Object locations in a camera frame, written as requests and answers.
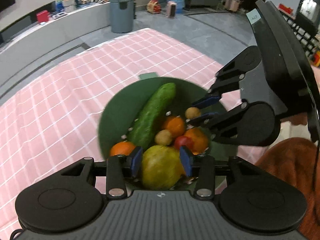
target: floor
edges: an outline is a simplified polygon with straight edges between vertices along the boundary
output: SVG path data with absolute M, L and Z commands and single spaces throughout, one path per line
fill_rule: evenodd
M 175 38 L 222 65 L 228 63 L 247 46 L 255 45 L 255 38 L 245 15 L 210 13 L 195 9 L 186 15 L 168 19 L 163 14 L 137 12 L 133 31 L 152 28 Z M 97 30 L 68 42 L 26 66 L 0 87 L 0 105 L 32 80 L 60 62 L 86 49 L 123 34 L 111 32 L 111 27 Z

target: brown cloth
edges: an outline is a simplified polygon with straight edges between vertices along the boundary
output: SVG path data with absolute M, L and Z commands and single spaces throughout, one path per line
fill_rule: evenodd
M 304 194 L 308 207 L 298 230 L 309 240 L 320 239 L 320 161 L 317 165 L 316 190 L 313 190 L 315 159 L 316 146 L 311 141 L 289 138 L 269 149 L 255 164 Z

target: red box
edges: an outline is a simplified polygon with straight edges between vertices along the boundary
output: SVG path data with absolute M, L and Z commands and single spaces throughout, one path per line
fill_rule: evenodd
M 44 10 L 42 12 L 37 13 L 37 20 L 39 23 L 48 22 L 49 21 L 49 12 Z
M 284 10 L 288 14 L 292 14 L 293 12 L 293 9 L 291 9 L 290 7 L 284 6 L 282 3 L 279 4 L 279 8 L 281 10 Z

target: small box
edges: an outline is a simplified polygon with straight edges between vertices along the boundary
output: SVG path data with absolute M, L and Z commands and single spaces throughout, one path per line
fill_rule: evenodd
M 229 10 L 236 12 L 239 9 L 240 2 L 237 0 L 231 0 Z
M 66 13 L 76 10 L 76 0 L 63 0 L 62 5 Z
M 231 2 L 231 0 L 226 0 L 226 2 L 225 2 L 225 4 L 224 4 L 224 8 L 225 9 L 229 9 L 229 6 L 230 6 L 230 2 Z
M 168 18 L 174 18 L 176 16 L 176 8 L 177 4 L 174 1 L 169 1 L 167 3 L 167 17 Z
M 38 23 L 48 22 L 49 21 L 49 12 L 44 10 L 42 12 L 37 13 Z

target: label sticker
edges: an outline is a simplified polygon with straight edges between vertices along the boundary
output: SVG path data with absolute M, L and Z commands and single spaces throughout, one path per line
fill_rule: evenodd
M 247 18 L 249 19 L 250 24 L 254 24 L 258 20 L 261 19 L 260 14 L 258 13 L 257 9 L 253 9 L 251 12 L 247 13 Z

